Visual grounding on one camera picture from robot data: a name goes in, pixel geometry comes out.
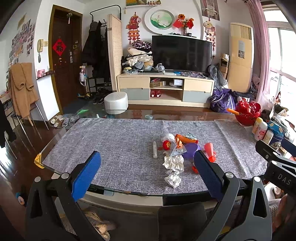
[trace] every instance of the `red plastic basket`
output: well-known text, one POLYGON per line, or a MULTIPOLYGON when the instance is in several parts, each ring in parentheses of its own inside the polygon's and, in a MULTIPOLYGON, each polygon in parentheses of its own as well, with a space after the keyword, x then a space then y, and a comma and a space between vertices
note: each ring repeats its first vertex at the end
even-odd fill
POLYGON ((261 115, 260 104, 255 102, 248 104, 245 98, 242 98, 242 101, 238 102, 235 110, 240 113, 235 116, 237 121, 244 126, 254 125, 256 119, 261 115))

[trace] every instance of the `television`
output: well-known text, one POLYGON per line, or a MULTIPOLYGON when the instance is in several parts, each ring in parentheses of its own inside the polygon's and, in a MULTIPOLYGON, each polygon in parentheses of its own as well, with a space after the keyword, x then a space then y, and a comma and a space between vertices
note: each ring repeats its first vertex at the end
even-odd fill
POLYGON ((162 63, 166 70, 206 73, 212 43, 180 35, 153 35, 152 56, 154 65, 162 63))

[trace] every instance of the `pink curtain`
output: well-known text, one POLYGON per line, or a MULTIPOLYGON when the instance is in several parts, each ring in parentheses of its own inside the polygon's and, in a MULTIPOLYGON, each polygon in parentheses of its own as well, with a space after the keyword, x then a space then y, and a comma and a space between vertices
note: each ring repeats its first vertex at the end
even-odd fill
MULTIPOLYGON (((263 13, 260 0, 248 0, 247 5, 251 14, 251 18, 254 24, 254 40, 255 51, 258 53, 260 63, 260 83, 258 88, 258 94, 256 102, 261 106, 265 106, 265 95, 269 94, 269 34, 268 27, 263 13)), ((252 77, 253 82, 258 83, 258 77, 252 77)))

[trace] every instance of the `air conditioner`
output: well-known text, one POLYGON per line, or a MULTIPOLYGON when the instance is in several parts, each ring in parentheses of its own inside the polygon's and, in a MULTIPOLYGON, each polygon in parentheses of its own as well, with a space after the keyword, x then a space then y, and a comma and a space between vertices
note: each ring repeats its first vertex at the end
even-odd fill
POLYGON ((230 23, 228 87, 233 91, 248 92, 254 61, 254 35, 251 26, 230 23))

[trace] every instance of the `tv stand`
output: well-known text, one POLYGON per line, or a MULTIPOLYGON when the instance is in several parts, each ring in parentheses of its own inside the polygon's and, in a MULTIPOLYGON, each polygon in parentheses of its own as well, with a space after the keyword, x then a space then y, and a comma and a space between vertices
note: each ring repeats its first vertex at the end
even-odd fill
POLYGON ((214 81, 202 78, 164 75, 163 73, 121 74, 117 76, 117 91, 126 92, 129 104, 172 105, 189 107, 210 107, 214 81), (167 85, 150 88, 150 80, 160 78, 167 85), (183 85, 169 85, 173 79, 183 79, 183 85), (150 97, 151 90, 160 90, 161 97, 150 97))

